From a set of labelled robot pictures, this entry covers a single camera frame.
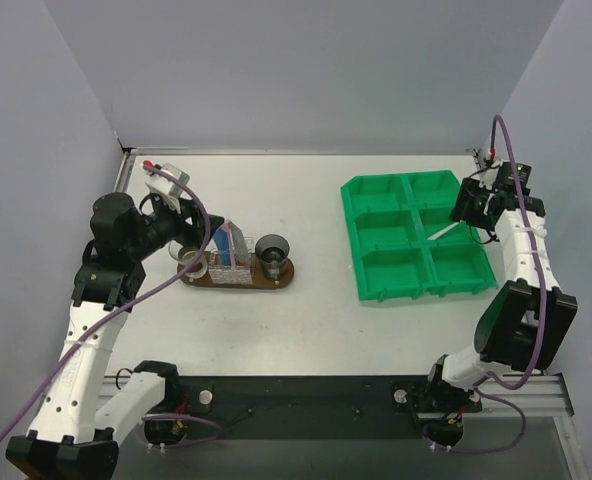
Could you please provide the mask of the blue white toothpaste tube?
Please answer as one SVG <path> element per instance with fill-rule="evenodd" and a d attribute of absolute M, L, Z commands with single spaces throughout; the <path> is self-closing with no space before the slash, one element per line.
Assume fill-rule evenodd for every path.
<path fill-rule="evenodd" d="M 233 254 L 233 236 L 231 233 L 231 222 L 225 220 L 213 235 L 213 241 L 220 254 L 221 261 L 226 266 L 232 265 Z"/>

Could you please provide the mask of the pink toothbrush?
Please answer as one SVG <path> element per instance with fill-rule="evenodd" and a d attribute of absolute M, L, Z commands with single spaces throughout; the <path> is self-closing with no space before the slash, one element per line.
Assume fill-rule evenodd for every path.
<path fill-rule="evenodd" d="M 236 254 L 237 254 L 237 239 L 238 239 L 238 227 L 228 219 L 226 221 L 226 233 L 228 238 L 228 250 L 230 266 L 235 269 L 237 266 Z"/>

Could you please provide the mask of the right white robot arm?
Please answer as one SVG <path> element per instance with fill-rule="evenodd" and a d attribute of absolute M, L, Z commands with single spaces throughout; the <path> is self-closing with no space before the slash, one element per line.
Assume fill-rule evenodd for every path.
<path fill-rule="evenodd" d="M 531 168 L 483 162 L 461 182 L 453 221 L 487 231 L 502 248 L 505 282 L 480 317 L 471 346 L 440 357 L 425 390 L 436 406 L 468 401 L 476 386 L 552 363 L 578 310 L 562 292 L 547 254 L 545 207 L 527 186 Z"/>

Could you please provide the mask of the black cylindrical cup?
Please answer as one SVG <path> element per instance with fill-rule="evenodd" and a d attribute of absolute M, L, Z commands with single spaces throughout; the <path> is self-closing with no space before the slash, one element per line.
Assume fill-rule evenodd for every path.
<path fill-rule="evenodd" d="M 279 280 L 287 268 L 290 245 L 278 234 L 267 234 L 255 244 L 255 256 L 259 260 L 265 276 Z"/>

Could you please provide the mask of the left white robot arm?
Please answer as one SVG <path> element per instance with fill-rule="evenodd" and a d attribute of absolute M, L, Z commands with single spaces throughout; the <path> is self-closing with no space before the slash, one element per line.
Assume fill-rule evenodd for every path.
<path fill-rule="evenodd" d="M 143 361 L 117 399 L 97 406 L 113 346 L 143 297 L 144 260 L 172 242 L 202 252 L 224 222 L 179 194 L 153 192 L 146 199 L 151 213 L 121 192 L 92 207 L 93 238 L 75 276 L 61 357 L 38 390 L 43 403 L 36 417 L 5 451 L 29 479 L 109 479 L 121 444 L 141 418 L 183 402 L 177 367 Z"/>

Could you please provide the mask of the clear acrylic organizer box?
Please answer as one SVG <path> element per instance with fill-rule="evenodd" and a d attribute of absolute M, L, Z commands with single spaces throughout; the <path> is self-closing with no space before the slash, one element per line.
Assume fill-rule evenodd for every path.
<path fill-rule="evenodd" d="M 217 286 L 247 286 L 253 283 L 254 274 L 254 253 L 252 251 L 252 241 L 245 237 L 250 248 L 251 258 L 249 263 L 237 264 L 235 269 L 222 263 L 217 247 L 209 251 L 208 273 L 212 282 Z"/>

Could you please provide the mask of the clear plastic cup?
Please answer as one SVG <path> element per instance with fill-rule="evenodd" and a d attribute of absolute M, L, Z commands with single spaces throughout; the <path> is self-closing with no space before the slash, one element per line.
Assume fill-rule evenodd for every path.
<path fill-rule="evenodd" d="M 188 265 L 191 268 L 185 273 L 183 279 L 193 282 L 204 277 L 208 273 L 208 261 L 205 254 L 198 255 L 194 247 L 185 247 L 180 243 L 172 241 L 168 246 L 168 253 L 177 262 L 178 267 L 183 270 Z"/>

